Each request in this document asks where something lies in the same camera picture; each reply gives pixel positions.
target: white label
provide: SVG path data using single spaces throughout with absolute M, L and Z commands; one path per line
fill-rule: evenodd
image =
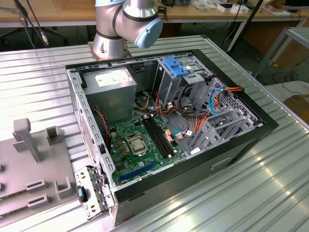
M 191 136 L 192 135 L 192 131 L 187 131 L 187 133 L 186 133 L 187 135 L 189 135 L 189 136 Z
M 201 151 L 201 149 L 199 149 L 199 147 L 195 148 L 194 150 L 191 151 L 191 155 L 195 154 L 196 152 Z
M 100 87 L 130 81 L 125 71 L 123 70 L 115 70 L 113 72 L 97 75 L 96 80 L 97 80 L 98 86 Z

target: cpu socket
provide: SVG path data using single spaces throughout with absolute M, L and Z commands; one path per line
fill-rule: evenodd
M 142 134 L 135 134 L 133 137 L 127 138 L 126 141 L 135 156 L 144 156 L 149 151 Z

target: green circuit board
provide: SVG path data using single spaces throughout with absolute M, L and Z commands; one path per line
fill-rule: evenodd
M 161 116 L 157 115 L 153 120 L 158 128 L 160 128 L 161 134 L 167 140 L 165 130 L 168 128 Z M 109 130 L 113 135 L 110 154 L 116 166 L 112 178 L 118 186 L 134 180 L 135 178 L 141 178 L 147 173 L 160 169 L 185 157 L 183 149 L 176 140 L 173 143 L 167 140 L 170 148 L 173 150 L 173 155 L 170 158 L 164 158 L 151 138 L 150 133 L 148 133 L 145 128 L 142 119 L 118 123 L 109 127 Z M 145 147 L 147 151 L 141 156 L 136 155 L 134 149 L 139 149 L 142 152 L 143 147 Z M 140 172 L 141 169 L 147 170 L 133 175 L 130 178 L 123 179 L 127 174 Z

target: ribbed aluminum surface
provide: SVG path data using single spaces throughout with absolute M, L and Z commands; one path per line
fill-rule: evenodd
M 280 126 L 240 162 L 115 231 L 309 231 L 309 134 L 301 121 L 209 40 L 161 39 L 147 50 L 129 44 L 134 56 L 186 49 L 204 52 Z M 89 164 L 64 65 L 93 60 L 87 45 L 0 53 L 0 139 L 12 137 L 11 123 L 17 118 L 28 117 L 32 131 L 58 125 L 65 131 L 73 171 Z M 113 227 L 108 214 L 86 222 L 75 200 L 2 229 L 107 232 Z
M 309 28 L 290 28 L 287 34 L 299 43 L 309 48 Z

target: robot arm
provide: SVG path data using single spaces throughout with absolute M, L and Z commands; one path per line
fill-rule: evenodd
M 139 48 L 152 46 L 163 23 L 154 0 L 96 0 L 97 33 L 93 52 L 98 59 L 126 56 L 126 40 Z

